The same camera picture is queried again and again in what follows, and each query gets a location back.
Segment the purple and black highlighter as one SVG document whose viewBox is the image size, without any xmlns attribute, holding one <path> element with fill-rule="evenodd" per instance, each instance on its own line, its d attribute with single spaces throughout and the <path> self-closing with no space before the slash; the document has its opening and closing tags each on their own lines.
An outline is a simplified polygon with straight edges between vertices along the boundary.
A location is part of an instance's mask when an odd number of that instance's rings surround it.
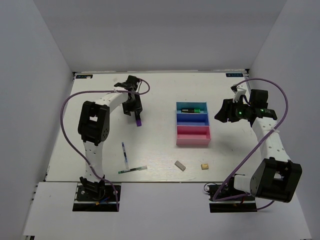
<svg viewBox="0 0 320 240">
<path fill-rule="evenodd" d="M 135 112 L 135 121 L 136 121 L 136 126 L 141 127 L 142 126 L 142 120 L 139 112 Z"/>
</svg>

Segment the green and black highlighter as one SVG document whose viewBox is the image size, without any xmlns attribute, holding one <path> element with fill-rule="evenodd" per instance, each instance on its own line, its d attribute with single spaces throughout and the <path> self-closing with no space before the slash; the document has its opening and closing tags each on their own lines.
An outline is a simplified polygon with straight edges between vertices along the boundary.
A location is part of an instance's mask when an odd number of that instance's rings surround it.
<svg viewBox="0 0 320 240">
<path fill-rule="evenodd" d="M 199 108 L 186 108 L 186 109 L 181 109 L 181 113 L 200 114 L 201 110 Z"/>
</svg>

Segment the tan eraser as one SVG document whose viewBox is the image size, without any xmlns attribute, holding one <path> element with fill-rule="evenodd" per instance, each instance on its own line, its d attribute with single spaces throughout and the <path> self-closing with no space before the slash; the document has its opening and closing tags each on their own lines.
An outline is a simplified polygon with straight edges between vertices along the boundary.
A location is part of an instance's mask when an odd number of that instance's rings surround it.
<svg viewBox="0 0 320 240">
<path fill-rule="evenodd" d="M 207 163 L 201 164 L 201 169 L 202 170 L 208 170 L 209 169 L 209 165 Z"/>
</svg>

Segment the blue and white pen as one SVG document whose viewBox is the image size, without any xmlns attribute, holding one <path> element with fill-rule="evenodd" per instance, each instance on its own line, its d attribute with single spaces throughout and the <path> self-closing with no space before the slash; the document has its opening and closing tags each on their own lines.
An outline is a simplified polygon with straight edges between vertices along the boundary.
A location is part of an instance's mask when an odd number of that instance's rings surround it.
<svg viewBox="0 0 320 240">
<path fill-rule="evenodd" d="M 125 168 L 129 169 L 128 157 L 127 157 L 127 152 L 126 152 L 126 148 L 125 148 L 124 142 L 121 143 L 121 146 L 122 146 L 122 151 L 123 151 L 123 155 L 124 155 Z"/>
</svg>

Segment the green and white pen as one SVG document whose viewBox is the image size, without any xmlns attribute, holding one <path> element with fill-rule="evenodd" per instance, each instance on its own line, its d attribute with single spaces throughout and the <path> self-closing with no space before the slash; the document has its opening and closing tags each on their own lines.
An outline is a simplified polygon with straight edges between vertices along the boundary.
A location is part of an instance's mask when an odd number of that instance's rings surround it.
<svg viewBox="0 0 320 240">
<path fill-rule="evenodd" d="M 144 166 L 121 170 L 118 172 L 118 174 L 124 174 L 124 173 L 135 172 L 135 171 L 142 171 L 142 170 L 147 170 L 147 169 L 148 169 L 148 167 L 146 165 L 144 165 Z"/>
</svg>

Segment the grey eraser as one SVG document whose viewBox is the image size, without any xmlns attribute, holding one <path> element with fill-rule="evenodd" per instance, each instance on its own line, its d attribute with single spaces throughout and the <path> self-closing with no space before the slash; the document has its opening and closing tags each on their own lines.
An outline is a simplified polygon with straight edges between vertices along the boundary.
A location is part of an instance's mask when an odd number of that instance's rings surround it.
<svg viewBox="0 0 320 240">
<path fill-rule="evenodd" d="M 184 172 L 186 170 L 186 167 L 181 162 L 179 162 L 178 160 L 174 163 L 174 165 L 177 168 L 179 168 L 182 172 Z"/>
</svg>

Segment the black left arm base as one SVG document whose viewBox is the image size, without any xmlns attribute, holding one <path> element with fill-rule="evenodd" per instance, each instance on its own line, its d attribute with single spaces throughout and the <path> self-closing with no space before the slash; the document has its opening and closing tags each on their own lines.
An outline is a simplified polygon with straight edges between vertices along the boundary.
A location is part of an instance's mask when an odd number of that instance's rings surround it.
<svg viewBox="0 0 320 240">
<path fill-rule="evenodd" d="M 116 193 L 112 186 L 106 185 L 100 195 L 94 195 L 81 184 L 76 188 L 73 212 L 117 212 Z"/>
</svg>

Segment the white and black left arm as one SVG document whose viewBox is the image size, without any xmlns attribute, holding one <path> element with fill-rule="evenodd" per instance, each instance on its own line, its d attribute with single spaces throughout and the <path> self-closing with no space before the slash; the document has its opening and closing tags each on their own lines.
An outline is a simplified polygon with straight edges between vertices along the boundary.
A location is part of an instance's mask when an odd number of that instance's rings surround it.
<svg viewBox="0 0 320 240">
<path fill-rule="evenodd" d="M 134 114 L 137 126 L 142 125 L 140 114 L 143 107 L 141 98 L 136 93 L 141 83 L 140 78 L 130 75 L 125 82 L 114 85 L 126 92 L 115 90 L 99 100 L 85 101 L 82 105 L 78 133 L 84 145 L 86 167 L 80 182 L 96 200 L 103 198 L 106 193 L 102 161 L 104 141 L 110 133 L 110 115 L 122 105 L 123 113 L 127 116 Z"/>
</svg>

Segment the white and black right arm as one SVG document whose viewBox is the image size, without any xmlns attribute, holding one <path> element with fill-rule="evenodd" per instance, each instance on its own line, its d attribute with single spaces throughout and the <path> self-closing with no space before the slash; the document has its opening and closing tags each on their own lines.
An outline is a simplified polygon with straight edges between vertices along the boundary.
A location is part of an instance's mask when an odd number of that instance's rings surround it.
<svg viewBox="0 0 320 240">
<path fill-rule="evenodd" d="M 302 175 L 302 167 L 291 161 L 282 144 L 276 125 L 278 117 L 268 108 L 268 91 L 246 90 L 233 86 L 234 97 L 224 99 L 215 119 L 222 122 L 247 120 L 258 140 L 261 163 L 252 175 L 233 173 L 213 195 L 213 199 L 236 200 L 243 194 L 254 198 L 288 203 L 292 200 Z"/>
</svg>

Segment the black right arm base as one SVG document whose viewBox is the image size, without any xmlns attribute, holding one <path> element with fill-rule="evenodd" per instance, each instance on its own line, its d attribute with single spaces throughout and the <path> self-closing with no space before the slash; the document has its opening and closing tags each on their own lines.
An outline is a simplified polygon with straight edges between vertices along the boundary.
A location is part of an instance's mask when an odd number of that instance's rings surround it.
<svg viewBox="0 0 320 240">
<path fill-rule="evenodd" d="M 214 198 L 219 184 L 208 182 L 203 186 L 203 191 L 208 195 L 210 213 L 255 213 L 257 212 L 256 200 L 240 190 L 226 185 Z"/>
</svg>

